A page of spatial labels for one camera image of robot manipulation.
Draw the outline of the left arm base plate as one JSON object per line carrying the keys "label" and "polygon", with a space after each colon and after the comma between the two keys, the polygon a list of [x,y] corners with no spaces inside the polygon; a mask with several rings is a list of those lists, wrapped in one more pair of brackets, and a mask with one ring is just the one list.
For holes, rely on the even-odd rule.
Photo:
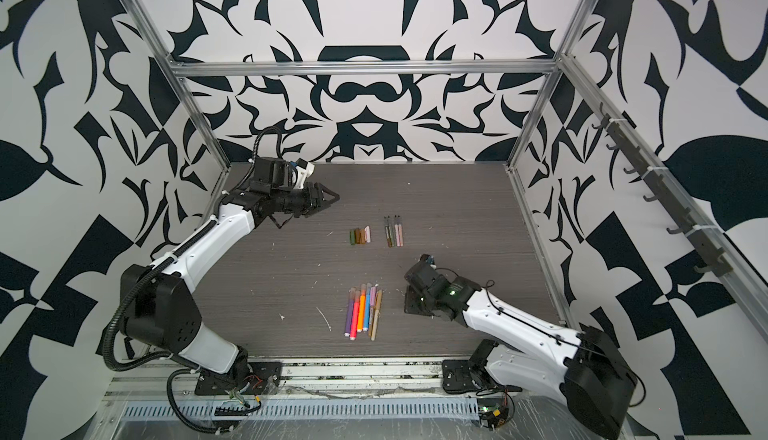
{"label": "left arm base plate", "polygon": [[204,371],[197,380],[197,396],[227,395],[236,390],[246,395],[261,395],[277,389],[282,381],[283,363],[279,361],[250,361],[242,374],[227,377]]}

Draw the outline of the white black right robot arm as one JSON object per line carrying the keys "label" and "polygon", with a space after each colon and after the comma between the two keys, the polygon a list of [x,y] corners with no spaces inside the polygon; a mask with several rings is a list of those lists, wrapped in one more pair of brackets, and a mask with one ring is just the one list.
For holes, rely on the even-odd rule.
{"label": "white black right robot arm", "polygon": [[445,273],[432,256],[422,255],[404,275],[406,301],[421,315],[491,336],[473,354],[481,378],[557,401],[604,439],[620,436],[642,380],[607,333],[555,325],[496,297],[491,282],[448,279]]}

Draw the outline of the dark brown marker pen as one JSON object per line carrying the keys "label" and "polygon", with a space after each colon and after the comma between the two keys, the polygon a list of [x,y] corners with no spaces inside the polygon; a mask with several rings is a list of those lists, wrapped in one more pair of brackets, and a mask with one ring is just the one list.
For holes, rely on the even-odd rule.
{"label": "dark brown marker pen", "polygon": [[386,235],[387,246],[388,246],[388,248],[392,248],[393,247],[393,240],[392,240],[392,233],[391,233],[389,221],[390,221],[389,216],[385,216],[384,217],[384,230],[385,230],[385,235]]}

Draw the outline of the brown capped pink marker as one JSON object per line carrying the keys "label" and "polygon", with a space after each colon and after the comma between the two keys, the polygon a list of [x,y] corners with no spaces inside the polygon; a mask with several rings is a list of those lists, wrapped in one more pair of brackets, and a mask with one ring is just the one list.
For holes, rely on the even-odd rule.
{"label": "brown capped pink marker", "polygon": [[393,217],[393,233],[394,233],[394,239],[395,239],[395,245],[396,247],[402,246],[402,238],[401,238],[401,231],[400,231],[400,219],[399,216],[395,215]]}

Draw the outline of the lilac capped tan marker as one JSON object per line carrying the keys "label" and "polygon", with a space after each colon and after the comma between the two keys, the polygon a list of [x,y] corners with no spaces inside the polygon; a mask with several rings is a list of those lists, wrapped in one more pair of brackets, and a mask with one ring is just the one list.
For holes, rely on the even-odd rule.
{"label": "lilac capped tan marker", "polygon": [[373,322],[374,322],[374,312],[375,312],[375,304],[376,304],[376,298],[377,298],[377,284],[374,284],[369,289],[369,296],[368,296],[368,311],[367,311],[367,332],[368,336],[372,336],[373,331]]}

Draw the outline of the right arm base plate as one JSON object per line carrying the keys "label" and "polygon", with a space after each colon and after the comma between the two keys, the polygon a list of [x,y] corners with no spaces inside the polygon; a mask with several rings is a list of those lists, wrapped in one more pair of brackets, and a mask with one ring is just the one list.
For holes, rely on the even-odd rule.
{"label": "right arm base plate", "polygon": [[472,360],[443,360],[441,387],[451,395],[495,392],[498,384],[485,366]]}

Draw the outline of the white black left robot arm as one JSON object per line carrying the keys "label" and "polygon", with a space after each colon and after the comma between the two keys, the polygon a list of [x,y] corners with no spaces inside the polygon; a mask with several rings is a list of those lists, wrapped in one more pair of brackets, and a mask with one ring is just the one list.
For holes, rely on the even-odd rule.
{"label": "white black left robot arm", "polygon": [[[264,157],[254,147],[246,174],[220,194],[201,227],[151,264],[132,265],[121,276],[121,300],[100,344],[103,361],[113,372],[160,359],[177,363],[166,380],[167,400],[179,421],[199,434],[228,434],[239,425],[229,415],[249,416],[261,403],[243,397],[252,375],[247,350],[205,325],[193,294],[227,251],[264,221],[282,229],[285,224],[277,215],[310,217],[339,200],[339,194],[310,181],[313,171],[306,160]],[[217,408],[216,419],[206,424],[194,421],[173,393],[173,382],[182,375],[212,382],[238,407]]]}

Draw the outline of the tan marker pen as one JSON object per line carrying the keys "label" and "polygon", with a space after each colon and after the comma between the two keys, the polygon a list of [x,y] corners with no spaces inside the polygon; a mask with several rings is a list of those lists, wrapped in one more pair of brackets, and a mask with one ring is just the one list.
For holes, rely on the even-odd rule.
{"label": "tan marker pen", "polygon": [[369,334],[372,341],[375,341],[377,337],[382,298],[383,298],[383,291],[378,289],[376,292],[376,298],[375,298],[375,303],[374,303],[373,313],[372,313],[372,321],[369,329]]}

